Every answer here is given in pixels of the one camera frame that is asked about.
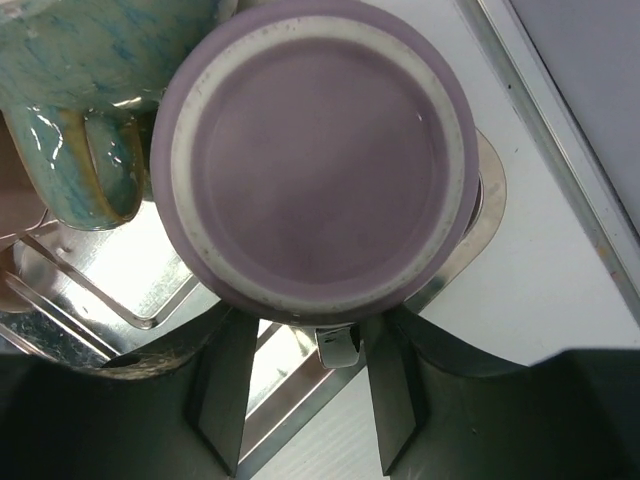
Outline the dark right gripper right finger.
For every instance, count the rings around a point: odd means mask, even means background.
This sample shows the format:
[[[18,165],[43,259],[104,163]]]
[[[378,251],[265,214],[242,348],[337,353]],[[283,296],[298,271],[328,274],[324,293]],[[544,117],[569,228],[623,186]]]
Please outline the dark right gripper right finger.
[[[404,307],[362,336],[386,476],[638,477],[637,351],[566,350],[523,366]]]

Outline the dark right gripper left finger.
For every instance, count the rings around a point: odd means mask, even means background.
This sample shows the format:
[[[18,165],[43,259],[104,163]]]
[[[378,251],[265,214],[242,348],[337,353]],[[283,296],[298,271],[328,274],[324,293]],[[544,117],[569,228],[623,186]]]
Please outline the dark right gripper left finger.
[[[2,477],[234,477],[258,326],[218,304],[100,368],[3,355]]]

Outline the purple ceramic mug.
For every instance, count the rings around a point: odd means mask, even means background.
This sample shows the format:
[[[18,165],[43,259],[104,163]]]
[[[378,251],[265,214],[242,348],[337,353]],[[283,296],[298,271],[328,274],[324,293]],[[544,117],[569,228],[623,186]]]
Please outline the purple ceramic mug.
[[[435,47],[362,1],[277,1],[207,35],[161,101],[151,178],[180,258],[220,299],[315,330],[360,323],[451,255],[479,178],[471,109]]]

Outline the teal speckled ceramic mug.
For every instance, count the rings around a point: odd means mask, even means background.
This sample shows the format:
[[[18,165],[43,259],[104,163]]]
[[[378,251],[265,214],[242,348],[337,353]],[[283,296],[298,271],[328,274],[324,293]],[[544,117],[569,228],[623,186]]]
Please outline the teal speckled ceramic mug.
[[[49,211],[96,231],[141,205],[137,119],[233,1],[5,1],[1,110]]]

